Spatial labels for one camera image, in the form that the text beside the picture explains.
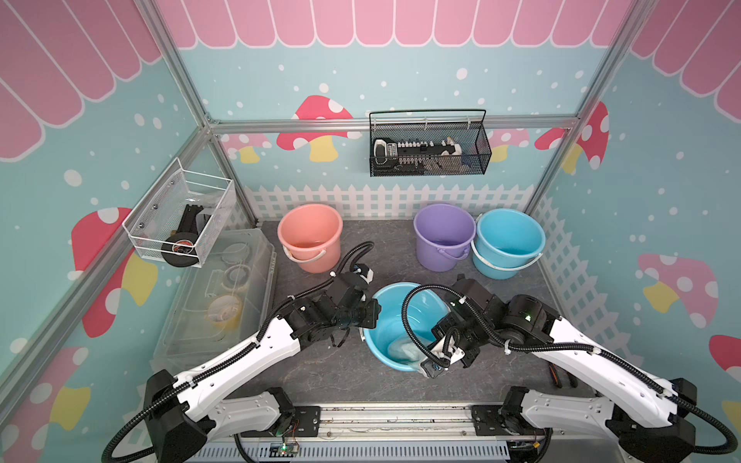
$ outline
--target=pink bucket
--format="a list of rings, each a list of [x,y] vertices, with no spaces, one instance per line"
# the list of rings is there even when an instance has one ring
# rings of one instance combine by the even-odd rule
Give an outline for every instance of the pink bucket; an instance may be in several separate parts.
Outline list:
[[[304,204],[278,224],[283,252],[309,273],[326,272],[339,262],[342,217],[325,204]]]

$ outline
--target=clear plastic storage box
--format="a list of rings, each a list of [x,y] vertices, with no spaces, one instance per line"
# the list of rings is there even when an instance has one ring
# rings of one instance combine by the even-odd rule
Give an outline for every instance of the clear plastic storage box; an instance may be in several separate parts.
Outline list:
[[[176,375],[257,332],[273,302],[275,263],[261,230],[222,232],[203,267],[185,271],[152,368]]]

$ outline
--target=mushroom illustration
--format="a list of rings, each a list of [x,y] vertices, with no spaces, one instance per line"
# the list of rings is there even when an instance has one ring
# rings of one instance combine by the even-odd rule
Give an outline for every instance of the mushroom illustration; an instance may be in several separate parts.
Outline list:
[[[530,144],[530,133],[525,129],[496,129],[489,134],[491,162],[501,162],[507,158],[507,147],[524,148]]]
[[[352,119],[352,115],[342,105],[326,96],[312,95],[301,103],[292,119]],[[360,132],[314,132],[314,133],[281,133],[278,135],[278,146],[286,151],[298,149],[305,144],[311,145],[309,159],[314,162],[332,162],[337,159],[337,150],[332,143],[333,136],[348,139],[359,139]]]
[[[741,339],[715,335],[710,338],[710,355],[726,373],[741,382]]]
[[[654,286],[643,289],[654,309],[667,313],[674,302],[682,299],[696,327],[704,328],[710,323],[718,308],[718,283],[705,262],[642,254],[638,257],[638,265],[642,272],[636,272],[636,276],[648,275],[657,280]]]
[[[239,160],[243,164],[255,164],[260,162],[260,156],[255,153],[254,147],[272,148],[273,145],[268,138],[261,133],[232,133],[224,134],[220,138],[222,146],[229,155],[229,159],[236,159],[239,153]]]
[[[86,347],[60,350],[10,423],[0,433],[5,463],[35,463],[44,452],[50,423],[74,429],[90,402],[90,388],[64,385],[87,358]]]
[[[550,150],[559,145],[565,129],[554,128],[544,133],[535,141],[538,150]],[[589,118],[586,127],[582,130],[576,144],[566,154],[561,168],[571,175],[576,173],[576,161],[584,153],[592,169],[597,169],[605,159],[605,151],[610,136],[610,116],[607,107],[601,101]]]
[[[82,274],[130,211],[123,207],[101,209],[77,222],[72,229],[75,270],[67,275],[68,278],[76,279]],[[82,317],[85,333],[96,338],[110,329],[119,309],[121,289],[128,291],[134,302],[141,306],[147,301],[155,283],[157,266],[144,262],[131,250]]]

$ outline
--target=white picket fence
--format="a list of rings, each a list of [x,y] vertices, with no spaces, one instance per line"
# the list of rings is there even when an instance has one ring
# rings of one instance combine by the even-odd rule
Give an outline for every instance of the white picket fence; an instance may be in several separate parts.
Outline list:
[[[402,190],[399,185],[389,190],[381,185],[378,190],[372,190],[365,185],[357,190],[351,185],[347,190],[342,190],[339,186],[332,190],[327,190],[324,186],[317,190],[308,186],[297,190],[291,186],[287,191],[277,186],[272,191],[264,187],[257,191],[245,188],[245,193],[253,211],[262,220],[280,220],[289,210],[310,202],[328,204],[347,219],[411,219],[417,210],[434,202],[455,204],[473,215],[495,207],[522,210],[530,200],[533,190],[533,185],[524,190],[520,190],[519,185],[510,190],[505,190],[504,185],[494,190],[490,190],[488,185],[480,190],[474,189],[473,185],[464,190],[458,185],[450,190],[442,185],[435,190],[427,185],[419,190],[411,185],[406,190]]]
[[[643,357],[631,354],[628,349],[631,335],[617,329],[618,313],[608,312],[605,307],[608,295],[597,292],[597,277],[587,274],[589,261],[579,259],[579,246],[571,245],[571,232],[564,231],[565,220],[558,219],[558,208],[553,209],[552,203],[553,198],[544,198],[533,218],[545,231],[541,262],[551,284],[557,288],[560,307],[571,324],[586,336],[640,366]]]

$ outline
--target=purple bucket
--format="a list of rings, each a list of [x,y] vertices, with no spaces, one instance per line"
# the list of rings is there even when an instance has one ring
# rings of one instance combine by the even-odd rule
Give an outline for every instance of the purple bucket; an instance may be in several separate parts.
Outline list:
[[[414,216],[417,260],[433,272],[445,272],[468,257],[476,222],[460,207],[430,204]]]

